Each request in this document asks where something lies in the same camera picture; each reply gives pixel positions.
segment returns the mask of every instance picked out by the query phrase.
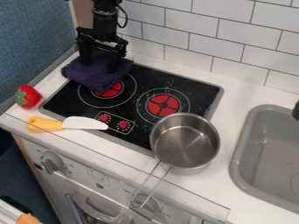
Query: white countertop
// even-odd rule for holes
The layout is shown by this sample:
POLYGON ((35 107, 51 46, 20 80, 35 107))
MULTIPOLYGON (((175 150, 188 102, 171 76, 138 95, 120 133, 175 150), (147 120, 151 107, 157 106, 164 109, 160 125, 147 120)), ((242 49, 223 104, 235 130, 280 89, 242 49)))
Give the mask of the white countertop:
MULTIPOLYGON (((60 74, 60 69, 77 55, 75 53, 36 86, 36 89, 44 96, 43 101, 66 82, 66 79, 60 74)), ((135 62, 145 66, 221 86, 225 91, 211 120, 219 131, 221 139, 218 156, 205 171, 191 176, 169 174, 167 177, 168 181, 185 190, 214 201, 223 207, 229 208, 230 212, 227 221, 230 223, 299 223, 298 214, 291 213, 278 206, 273 206, 242 192, 232 182, 228 172, 235 144, 237 143, 249 110, 261 104, 274 104, 292 109, 298 100, 298 95, 269 87, 252 85, 215 73, 172 64, 137 53, 130 52, 129 57, 134 58, 135 62)), ((60 148, 68 154, 74 154, 76 157, 86 159, 95 165, 101 161, 99 153, 145 172, 150 172, 156 163, 156 160, 152 157, 92 135, 86 131, 63 130, 55 132, 54 135, 50 133, 32 134, 28 132, 20 120, 26 121, 31 116, 47 117, 46 115, 42 115, 36 108, 23 110, 14 105, 6 114, 8 115, 0 117, 0 123, 5 129, 16 132, 22 137, 60 148)))

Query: frying pan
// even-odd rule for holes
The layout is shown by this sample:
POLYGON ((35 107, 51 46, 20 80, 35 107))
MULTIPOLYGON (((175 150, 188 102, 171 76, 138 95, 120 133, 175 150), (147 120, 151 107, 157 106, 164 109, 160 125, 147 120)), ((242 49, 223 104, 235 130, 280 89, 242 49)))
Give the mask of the frying pan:
POLYGON ((150 132, 149 141, 159 162, 131 199, 131 206, 136 209, 148 202, 170 170, 181 175, 201 172, 217 156, 220 146, 219 133, 215 127, 205 118, 190 113, 172 114, 161 119, 150 132), (169 169, 143 203, 135 201, 161 163, 167 164, 169 169))

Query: purple cloth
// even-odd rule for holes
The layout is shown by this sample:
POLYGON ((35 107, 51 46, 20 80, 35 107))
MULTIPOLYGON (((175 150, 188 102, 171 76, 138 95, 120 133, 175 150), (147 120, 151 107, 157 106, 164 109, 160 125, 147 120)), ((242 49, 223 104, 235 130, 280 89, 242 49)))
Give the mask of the purple cloth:
POLYGON ((61 69, 66 78, 75 81, 91 90, 105 92, 117 81, 121 80, 130 70, 133 61, 122 59, 120 65, 113 73, 107 73, 108 57, 104 52, 94 52, 93 63, 83 66, 80 57, 61 69))

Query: blue wall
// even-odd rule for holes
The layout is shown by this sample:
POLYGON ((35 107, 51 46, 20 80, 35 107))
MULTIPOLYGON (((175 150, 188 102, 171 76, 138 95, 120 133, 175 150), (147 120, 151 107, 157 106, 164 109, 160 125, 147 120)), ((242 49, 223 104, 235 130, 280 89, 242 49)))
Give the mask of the blue wall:
POLYGON ((0 0, 0 102, 74 45, 64 0, 0 0))

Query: black cooktop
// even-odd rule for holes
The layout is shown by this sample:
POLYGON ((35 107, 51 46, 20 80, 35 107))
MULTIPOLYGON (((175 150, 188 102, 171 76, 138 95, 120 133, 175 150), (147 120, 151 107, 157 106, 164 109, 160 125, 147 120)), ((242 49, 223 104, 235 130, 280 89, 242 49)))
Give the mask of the black cooktop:
POLYGON ((42 112, 59 118, 99 119, 109 126, 108 130, 96 131, 102 137, 150 150, 150 131, 160 118, 177 112, 211 118, 220 96, 219 87, 133 65, 129 75, 104 93, 69 81, 42 112))

